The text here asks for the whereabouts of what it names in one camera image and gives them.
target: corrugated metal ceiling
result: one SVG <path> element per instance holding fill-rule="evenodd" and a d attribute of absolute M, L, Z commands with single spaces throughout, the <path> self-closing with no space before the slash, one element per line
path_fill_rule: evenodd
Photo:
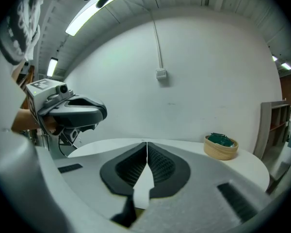
<path fill-rule="evenodd" d="M 232 12 L 250 19 L 278 58 L 279 75 L 291 73 L 280 65 L 282 62 L 291 65 L 291 28 L 271 0 L 115 0 L 97 12 L 75 36 L 68 36 L 67 26 L 85 4 L 83 0 L 45 0 L 39 20 L 41 37 L 34 60 L 39 74 L 46 74 L 50 58 L 56 56 L 59 49 L 60 61 L 54 78 L 62 79 L 77 55 L 108 29 L 147 10 L 182 5 L 208 6 L 215 11 Z"/>

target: woven basket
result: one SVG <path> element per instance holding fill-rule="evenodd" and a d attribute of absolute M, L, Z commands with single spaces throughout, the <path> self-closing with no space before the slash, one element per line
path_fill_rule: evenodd
<path fill-rule="evenodd" d="M 234 147 L 225 147 L 217 143 L 213 143 L 208 140 L 209 135 L 205 136 L 204 141 L 204 152 L 209 155 L 212 158 L 215 158 L 217 160 L 230 160 L 233 159 L 236 155 L 237 149 L 238 149 L 238 142 L 234 139 L 231 139 L 231 141 L 234 142 Z"/>

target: white wall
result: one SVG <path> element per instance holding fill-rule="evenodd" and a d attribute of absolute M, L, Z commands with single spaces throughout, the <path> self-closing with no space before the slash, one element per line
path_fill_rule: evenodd
<path fill-rule="evenodd" d="M 153 16 L 167 81 L 155 78 L 159 63 L 149 15 L 102 36 L 71 66 L 68 87 L 101 99 L 108 109 L 95 131 L 80 135 L 81 145 L 121 137 L 202 142 L 216 132 L 252 152 L 260 103 L 282 99 L 262 36 L 244 18 L 198 7 Z"/>

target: white junction box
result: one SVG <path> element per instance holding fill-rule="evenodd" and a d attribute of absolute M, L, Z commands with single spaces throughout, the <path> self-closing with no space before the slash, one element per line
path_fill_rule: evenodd
<path fill-rule="evenodd" d="M 155 72 L 156 72 L 156 78 L 158 80 L 163 80 L 167 78 L 167 71 L 165 68 L 156 69 Z"/>

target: camera lens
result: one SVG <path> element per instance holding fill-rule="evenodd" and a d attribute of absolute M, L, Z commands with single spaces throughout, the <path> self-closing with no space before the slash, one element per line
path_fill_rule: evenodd
<path fill-rule="evenodd" d="M 61 91 L 62 93 L 66 93 L 67 90 L 68 90 L 68 88 L 67 88 L 66 85 L 63 85 L 63 86 L 60 87 L 60 91 Z"/>

